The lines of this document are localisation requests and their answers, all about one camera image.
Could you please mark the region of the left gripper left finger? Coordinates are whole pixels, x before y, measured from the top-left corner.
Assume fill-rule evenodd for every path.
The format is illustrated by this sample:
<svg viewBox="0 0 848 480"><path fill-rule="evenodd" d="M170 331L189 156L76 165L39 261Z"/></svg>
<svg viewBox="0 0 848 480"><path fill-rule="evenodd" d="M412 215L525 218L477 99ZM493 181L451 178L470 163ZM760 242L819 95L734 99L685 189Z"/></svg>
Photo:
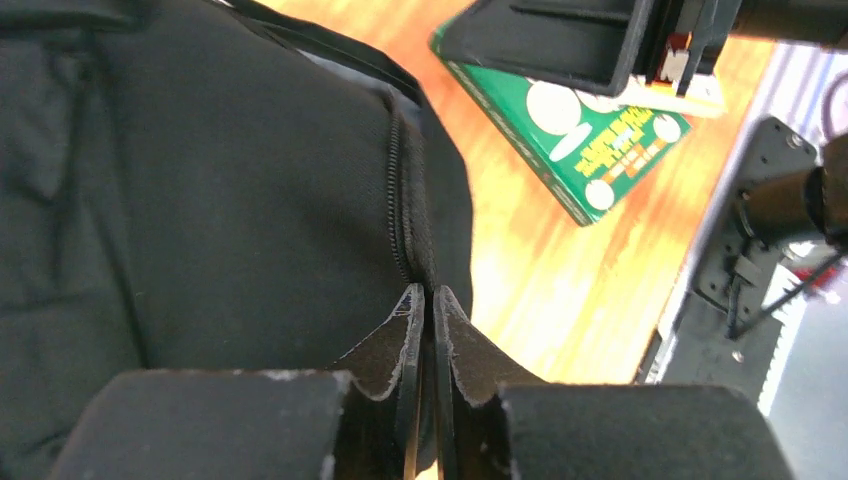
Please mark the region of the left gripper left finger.
<svg viewBox="0 0 848 480"><path fill-rule="evenodd" d="M425 292L327 370L150 370L112 380L55 479L412 479Z"/></svg>

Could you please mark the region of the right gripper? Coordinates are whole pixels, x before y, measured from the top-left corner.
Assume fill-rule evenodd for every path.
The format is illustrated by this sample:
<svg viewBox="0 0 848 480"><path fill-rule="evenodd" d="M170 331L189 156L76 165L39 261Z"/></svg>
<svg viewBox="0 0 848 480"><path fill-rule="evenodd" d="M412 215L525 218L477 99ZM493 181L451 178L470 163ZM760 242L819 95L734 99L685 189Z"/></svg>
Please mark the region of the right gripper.
<svg viewBox="0 0 848 480"><path fill-rule="evenodd" d="M446 61L617 96L631 73L661 80L668 52L687 55L668 82L687 93L732 35L847 49L845 1L475 1L440 30Z"/></svg>

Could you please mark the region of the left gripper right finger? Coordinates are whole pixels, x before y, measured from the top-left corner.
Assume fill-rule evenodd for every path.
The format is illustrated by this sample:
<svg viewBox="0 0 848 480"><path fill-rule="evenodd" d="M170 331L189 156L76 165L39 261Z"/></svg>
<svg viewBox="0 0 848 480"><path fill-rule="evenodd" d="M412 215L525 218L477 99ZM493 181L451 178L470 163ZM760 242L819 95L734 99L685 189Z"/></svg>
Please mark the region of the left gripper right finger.
<svg viewBox="0 0 848 480"><path fill-rule="evenodd" d="M443 479L792 477L735 390L548 383L477 330L449 288L432 311Z"/></svg>

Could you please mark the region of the green coin book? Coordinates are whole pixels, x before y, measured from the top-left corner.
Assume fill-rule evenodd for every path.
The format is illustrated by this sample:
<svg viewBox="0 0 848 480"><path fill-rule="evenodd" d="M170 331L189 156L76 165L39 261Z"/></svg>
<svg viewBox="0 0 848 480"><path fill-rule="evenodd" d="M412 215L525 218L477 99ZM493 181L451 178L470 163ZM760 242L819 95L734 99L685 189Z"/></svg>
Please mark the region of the green coin book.
<svg viewBox="0 0 848 480"><path fill-rule="evenodd" d="M442 63L580 226L598 222L691 130L679 113Z"/></svg>

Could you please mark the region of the black backpack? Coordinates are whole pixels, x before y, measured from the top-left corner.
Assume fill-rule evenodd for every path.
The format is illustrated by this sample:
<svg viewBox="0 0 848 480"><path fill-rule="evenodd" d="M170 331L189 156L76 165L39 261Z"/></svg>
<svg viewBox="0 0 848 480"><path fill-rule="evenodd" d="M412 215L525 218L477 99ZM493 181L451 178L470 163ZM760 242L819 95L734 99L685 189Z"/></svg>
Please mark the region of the black backpack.
<svg viewBox="0 0 848 480"><path fill-rule="evenodd" d="M255 1L1 5L1 475L141 369L324 367L470 309L465 162L382 51Z"/></svg>

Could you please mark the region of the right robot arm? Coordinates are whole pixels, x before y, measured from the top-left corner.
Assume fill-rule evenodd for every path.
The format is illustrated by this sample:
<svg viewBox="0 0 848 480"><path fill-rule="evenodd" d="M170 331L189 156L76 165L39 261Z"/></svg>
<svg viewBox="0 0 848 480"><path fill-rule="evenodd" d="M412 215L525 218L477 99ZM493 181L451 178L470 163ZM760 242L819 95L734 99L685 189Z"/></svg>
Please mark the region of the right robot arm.
<svg viewBox="0 0 848 480"><path fill-rule="evenodd" d="M731 35L847 46L843 1L477 1L443 28L449 61L615 96L632 75L685 95ZM847 140L824 163L743 190L740 226L767 245L847 243Z"/></svg>

